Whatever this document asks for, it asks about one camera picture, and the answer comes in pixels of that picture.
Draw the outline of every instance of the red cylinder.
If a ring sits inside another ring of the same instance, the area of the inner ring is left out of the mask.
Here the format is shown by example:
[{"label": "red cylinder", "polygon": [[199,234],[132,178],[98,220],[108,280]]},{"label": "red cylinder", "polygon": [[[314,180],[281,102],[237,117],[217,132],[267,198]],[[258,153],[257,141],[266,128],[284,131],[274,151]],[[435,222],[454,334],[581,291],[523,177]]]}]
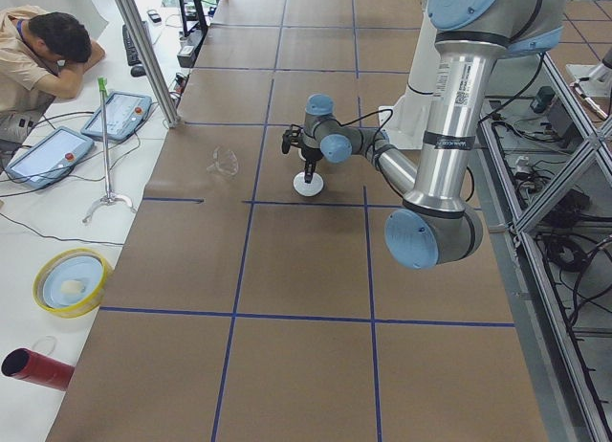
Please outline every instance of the red cylinder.
[{"label": "red cylinder", "polygon": [[65,391],[75,368],[26,348],[15,349],[2,363],[7,377]]}]

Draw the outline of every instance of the metal stand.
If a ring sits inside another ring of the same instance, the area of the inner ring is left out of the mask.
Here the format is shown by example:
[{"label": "metal stand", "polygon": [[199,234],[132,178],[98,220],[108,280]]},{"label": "metal stand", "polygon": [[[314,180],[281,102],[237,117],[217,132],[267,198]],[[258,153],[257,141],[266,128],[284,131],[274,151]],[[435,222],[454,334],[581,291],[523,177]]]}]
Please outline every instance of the metal stand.
[{"label": "metal stand", "polygon": [[136,213],[134,204],[128,196],[113,191],[111,184],[110,157],[108,155],[108,130],[106,128],[106,79],[102,77],[98,78],[98,86],[101,99],[100,115],[102,116],[102,151],[104,155],[104,184],[106,187],[106,194],[89,207],[87,214],[83,218],[83,224],[88,224],[92,220],[94,212],[96,212],[96,209],[100,206],[113,206],[118,201],[122,201],[132,212]]}]

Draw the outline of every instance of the robotic arm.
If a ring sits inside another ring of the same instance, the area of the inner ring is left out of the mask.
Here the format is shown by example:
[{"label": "robotic arm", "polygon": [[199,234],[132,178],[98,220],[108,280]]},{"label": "robotic arm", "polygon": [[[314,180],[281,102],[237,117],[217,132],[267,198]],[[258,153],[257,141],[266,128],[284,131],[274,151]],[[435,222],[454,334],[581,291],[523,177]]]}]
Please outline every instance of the robotic arm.
[{"label": "robotic arm", "polygon": [[473,254],[482,239],[475,211],[459,196],[475,140],[485,87],[497,59],[532,55],[560,40],[565,0],[428,0],[426,15],[438,33],[437,80],[418,166],[380,128],[341,125],[334,104],[313,95],[304,126],[283,136],[306,160],[304,182],[317,162],[365,157],[403,197],[387,219],[389,251],[409,268],[430,268]]}]

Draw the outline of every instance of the person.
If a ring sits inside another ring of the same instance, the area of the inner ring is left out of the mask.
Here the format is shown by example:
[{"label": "person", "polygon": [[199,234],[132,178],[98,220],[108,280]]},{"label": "person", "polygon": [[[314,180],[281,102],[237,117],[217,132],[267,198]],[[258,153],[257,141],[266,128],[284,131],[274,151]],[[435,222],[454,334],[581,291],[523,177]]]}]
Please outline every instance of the person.
[{"label": "person", "polygon": [[104,54],[69,13],[0,11],[0,150],[19,146],[54,98],[75,98]]}]

